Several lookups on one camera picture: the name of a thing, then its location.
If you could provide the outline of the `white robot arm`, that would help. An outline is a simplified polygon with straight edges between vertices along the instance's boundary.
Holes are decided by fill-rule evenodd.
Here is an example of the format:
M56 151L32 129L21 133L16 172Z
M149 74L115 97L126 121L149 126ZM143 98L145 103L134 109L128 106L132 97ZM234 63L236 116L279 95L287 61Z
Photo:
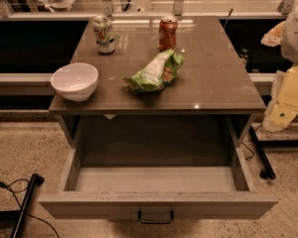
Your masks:
M298 115L298 4L287 19L266 33L261 43L279 46L282 56L292 62L285 72L277 71L272 83L271 100L264 112L263 128L281 131Z

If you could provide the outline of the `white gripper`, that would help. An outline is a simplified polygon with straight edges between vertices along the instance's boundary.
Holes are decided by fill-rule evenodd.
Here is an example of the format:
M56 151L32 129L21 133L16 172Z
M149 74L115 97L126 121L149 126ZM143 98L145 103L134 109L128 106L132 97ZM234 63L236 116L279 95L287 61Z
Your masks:
M268 47L281 44L285 22L282 21L269 30L261 39ZM298 115L298 65L286 72L277 71L272 83L271 100L264 112L263 128L277 132L285 129Z

